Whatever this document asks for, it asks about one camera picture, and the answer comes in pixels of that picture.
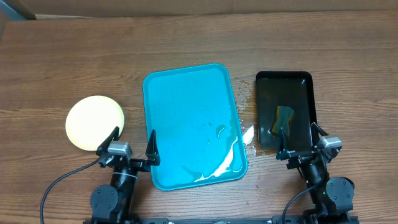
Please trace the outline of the teal plastic tray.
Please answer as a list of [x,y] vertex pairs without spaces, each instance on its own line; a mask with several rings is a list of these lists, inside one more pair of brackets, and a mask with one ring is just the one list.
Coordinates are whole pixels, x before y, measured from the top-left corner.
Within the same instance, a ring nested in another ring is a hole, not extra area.
[[147,132],[155,131],[164,191],[241,179],[248,159],[229,71],[219,63],[154,72],[142,85]]

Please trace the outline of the light green plate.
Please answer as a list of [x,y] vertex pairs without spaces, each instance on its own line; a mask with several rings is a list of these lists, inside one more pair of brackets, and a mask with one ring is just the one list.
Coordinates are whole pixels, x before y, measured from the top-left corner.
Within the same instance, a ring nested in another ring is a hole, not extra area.
[[125,117],[121,106],[107,96],[89,96],[76,103],[65,120],[68,139],[85,151],[95,151],[115,127],[121,133]]

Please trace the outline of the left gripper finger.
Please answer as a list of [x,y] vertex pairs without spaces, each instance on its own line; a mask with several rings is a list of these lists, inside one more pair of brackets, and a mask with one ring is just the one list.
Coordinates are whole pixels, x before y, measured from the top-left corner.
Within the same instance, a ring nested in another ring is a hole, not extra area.
[[111,132],[111,134],[98,146],[96,150],[96,155],[101,156],[102,153],[107,152],[111,142],[118,140],[119,140],[119,127],[116,126]]
[[156,131],[154,129],[152,130],[150,138],[147,143],[146,156],[147,156],[147,163],[150,166],[160,165],[160,155],[159,155],[159,150],[157,148]]

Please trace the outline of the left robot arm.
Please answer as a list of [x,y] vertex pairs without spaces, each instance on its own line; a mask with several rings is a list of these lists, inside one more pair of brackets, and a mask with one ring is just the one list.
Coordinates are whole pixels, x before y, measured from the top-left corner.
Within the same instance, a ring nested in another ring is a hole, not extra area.
[[134,159],[128,142],[119,140],[119,128],[98,146],[100,167],[113,169],[109,184],[94,189],[90,197],[91,218],[87,223],[138,223],[138,218],[130,214],[132,196],[139,172],[150,172],[153,166],[160,165],[160,155],[156,143],[156,132],[150,134],[147,159]]

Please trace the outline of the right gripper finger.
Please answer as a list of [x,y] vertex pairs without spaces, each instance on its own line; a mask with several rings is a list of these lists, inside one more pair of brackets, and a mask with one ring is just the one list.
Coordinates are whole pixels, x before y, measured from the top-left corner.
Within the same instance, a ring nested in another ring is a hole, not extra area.
[[295,151],[288,150],[287,135],[283,128],[279,129],[279,148],[277,150],[276,159],[286,160],[295,155]]
[[316,122],[313,122],[310,127],[313,146],[326,146],[328,133],[326,133]]

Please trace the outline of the green yellow sponge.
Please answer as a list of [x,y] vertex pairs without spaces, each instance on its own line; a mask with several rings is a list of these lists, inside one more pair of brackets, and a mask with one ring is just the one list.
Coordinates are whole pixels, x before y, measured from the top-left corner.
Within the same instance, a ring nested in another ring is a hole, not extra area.
[[295,111],[289,106],[278,106],[275,112],[275,120],[271,127],[271,133],[278,136],[282,128],[286,136],[290,136],[291,123],[295,116]]

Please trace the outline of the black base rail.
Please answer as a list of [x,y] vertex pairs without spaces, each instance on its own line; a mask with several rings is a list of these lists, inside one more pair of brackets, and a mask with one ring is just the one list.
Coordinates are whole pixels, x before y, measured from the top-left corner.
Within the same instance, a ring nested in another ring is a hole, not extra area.
[[[98,221],[83,221],[83,224],[89,223],[106,223]],[[166,218],[138,218],[138,220],[125,221],[122,223],[139,223],[139,224],[282,224],[282,216],[273,216],[272,218],[239,218],[226,220],[211,219],[186,219],[186,220],[168,220]],[[286,216],[286,224],[311,223],[301,216]],[[317,223],[352,223],[359,224],[358,217],[349,217],[348,219],[337,218],[335,220],[320,219]]]

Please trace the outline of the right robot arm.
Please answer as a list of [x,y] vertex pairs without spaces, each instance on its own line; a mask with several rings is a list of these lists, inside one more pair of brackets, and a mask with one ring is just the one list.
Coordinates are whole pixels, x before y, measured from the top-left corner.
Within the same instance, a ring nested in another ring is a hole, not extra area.
[[[297,169],[307,188],[294,196],[285,206],[281,216],[274,216],[269,223],[358,223],[351,217],[354,183],[346,177],[330,177],[327,164],[342,148],[337,136],[327,134],[317,123],[311,124],[311,132],[319,137],[309,151],[296,152],[287,149],[287,135],[279,129],[279,149],[276,159],[286,160],[288,169]],[[310,194],[313,208],[301,215],[288,216],[288,208],[302,195]]]

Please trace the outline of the black rectangular tray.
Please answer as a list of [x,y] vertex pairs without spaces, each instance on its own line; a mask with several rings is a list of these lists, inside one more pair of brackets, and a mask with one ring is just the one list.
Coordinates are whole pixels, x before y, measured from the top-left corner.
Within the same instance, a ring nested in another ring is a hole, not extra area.
[[304,71],[261,71],[256,75],[258,142],[263,149],[278,149],[279,135],[271,133],[278,106],[295,111],[287,136],[288,150],[308,151],[312,148],[310,125],[317,122],[313,80]]

